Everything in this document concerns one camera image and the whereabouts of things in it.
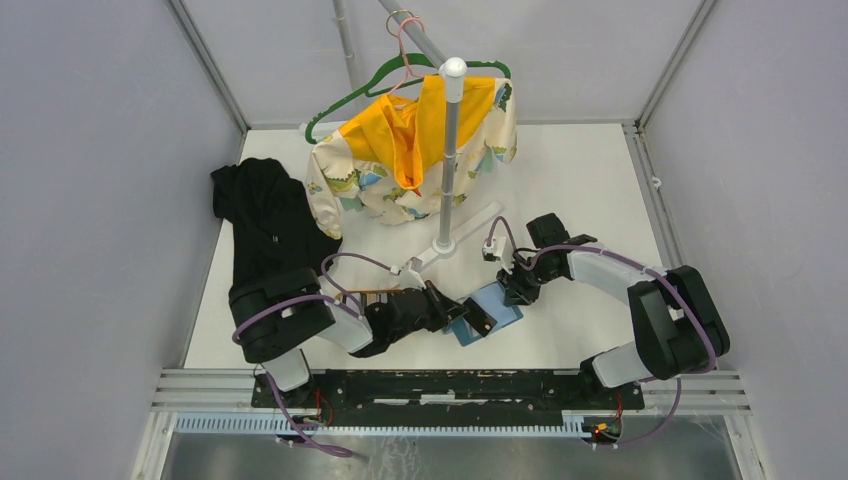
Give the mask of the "black VIP credit card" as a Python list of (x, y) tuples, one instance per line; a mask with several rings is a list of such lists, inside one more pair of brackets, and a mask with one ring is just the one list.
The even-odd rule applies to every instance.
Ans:
[(471, 338), (485, 338), (497, 325), (496, 320), (491, 317), (473, 298), (467, 298), (463, 302), (466, 309), (463, 321), (467, 325)]

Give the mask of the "yellow box of cards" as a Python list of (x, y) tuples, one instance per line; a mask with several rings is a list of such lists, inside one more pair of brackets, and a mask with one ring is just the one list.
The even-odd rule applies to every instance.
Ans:
[(402, 292), (402, 289), (367, 289), (367, 290), (351, 290), (352, 296), (363, 304), (384, 303), (389, 296), (396, 295)]

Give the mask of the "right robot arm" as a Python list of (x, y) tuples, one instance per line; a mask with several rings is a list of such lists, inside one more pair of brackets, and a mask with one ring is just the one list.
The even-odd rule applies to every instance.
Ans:
[(530, 306), (544, 285), (563, 278), (592, 286), (629, 311), (632, 341), (579, 366), (577, 392), (585, 405), (606, 406), (628, 383), (709, 372), (729, 352), (729, 333), (697, 269), (645, 265), (591, 235), (570, 235), (553, 213), (532, 220), (527, 230), (530, 248), (517, 247), (511, 233), (493, 231), (483, 243), (484, 259), (501, 264), (497, 281), (505, 305)]

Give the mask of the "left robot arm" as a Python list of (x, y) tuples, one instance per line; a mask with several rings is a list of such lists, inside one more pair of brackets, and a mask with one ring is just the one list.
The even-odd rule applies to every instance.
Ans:
[(235, 324), (232, 341), (246, 362), (271, 374), (278, 397), (295, 408), (314, 394), (302, 351), (306, 341), (318, 337), (351, 356), (370, 358), (412, 333), (436, 332), (468, 312), (430, 281), (421, 288), (391, 290), (359, 312), (324, 294), (310, 268), (233, 286), (228, 304)]

